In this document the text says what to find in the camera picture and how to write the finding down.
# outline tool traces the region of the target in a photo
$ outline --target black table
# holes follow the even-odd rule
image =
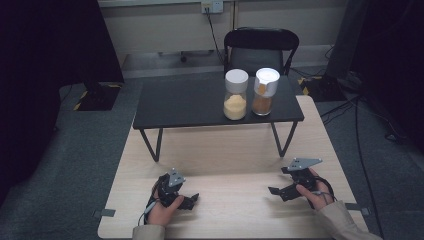
[[[271,123],[280,157],[284,157],[297,123],[304,120],[302,110],[287,76],[281,76],[273,107],[267,116],[258,116],[251,110],[255,78],[249,78],[246,91],[247,113],[240,120],[230,120],[223,112],[225,79],[157,80],[143,83],[133,128],[140,131],[154,161],[159,161],[164,128],[200,127]],[[275,122],[292,122],[284,148],[281,148]],[[156,152],[145,129],[159,129]]]

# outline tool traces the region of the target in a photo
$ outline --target jar lid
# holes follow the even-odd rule
[[[272,68],[261,68],[256,72],[256,77],[261,84],[268,84],[278,81],[278,79],[280,79],[280,74]]]
[[[242,93],[247,89],[249,74],[241,69],[233,69],[225,74],[225,87],[231,93]]]

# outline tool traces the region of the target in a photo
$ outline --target handheld controller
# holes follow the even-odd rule
[[[308,189],[311,192],[317,191],[316,187],[316,181],[319,180],[323,182],[328,188],[331,194],[333,194],[333,189],[331,188],[331,185],[327,182],[327,180],[314,176],[311,171],[309,170],[309,167],[318,163],[321,163],[321,159],[309,159],[309,158],[295,158],[293,159],[292,163],[289,167],[283,167],[281,170],[283,171],[283,174],[290,174],[293,179],[293,184],[290,186],[287,186],[283,189],[274,188],[274,187],[268,187],[269,191],[272,195],[278,195],[283,199],[284,202],[288,200],[293,200],[295,198],[298,198],[302,196],[297,190],[296,185],[300,184],[304,186],[306,189]],[[309,205],[313,209],[312,203],[308,200]]]
[[[144,224],[147,223],[148,214],[152,208],[152,204],[156,201],[159,201],[164,207],[169,207],[174,200],[179,196],[178,191],[183,186],[183,183],[186,181],[184,176],[180,174],[175,168],[173,168],[169,173],[165,173],[160,176],[156,181],[152,189],[152,195],[150,196],[149,202],[146,205],[146,211],[144,214]],[[158,191],[158,198],[154,197],[155,191]],[[193,195],[192,197],[184,197],[184,201],[178,207],[180,210],[192,210],[194,203],[199,198],[199,193]]]

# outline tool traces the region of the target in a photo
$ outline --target wall baseboard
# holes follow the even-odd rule
[[[294,55],[291,67],[326,66],[328,64],[327,57],[331,54],[330,50],[330,45],[299,46]],[[180,53],[162,54],[162,59],[160,54],[155,53],[135,53],[129,55],[132,55],[132,57],[125,58],[127,56],[126,54],[118,54],[124,78],[224,71],[223,66],[219,64],[218,58],[216,61],[214,59],[211,60],[211,58],[216,58],[216,54],[190,55],[187,63],[180,62]],[[156,67],[152,67],[151,64],[153,62],[156,62],[156,64],[153,64]]]

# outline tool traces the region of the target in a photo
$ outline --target gray carpet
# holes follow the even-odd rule
[[[222,72],[126,79],[114,108],[106,112],[75,112],[84,88],[61,90],[55,133],[37,171],[13,187],[0,209],[0,239],[99,239],[94,210],[103,209],[135,114],[141,84],[166,78],[216,78]],[[297,89],[296,79],[290,77]],[[320,113],[343,102],[317,103]],[[344,110],[332,115],[330,119]],[[370,231],[379,234],[375,210],[358,154],[355,107],[326,125],[353,193]],[[414,161],[413,146],[386,140],[388,126],[365,102],[358,108],[359,142],[385,239],[423,239],[424,174]]]

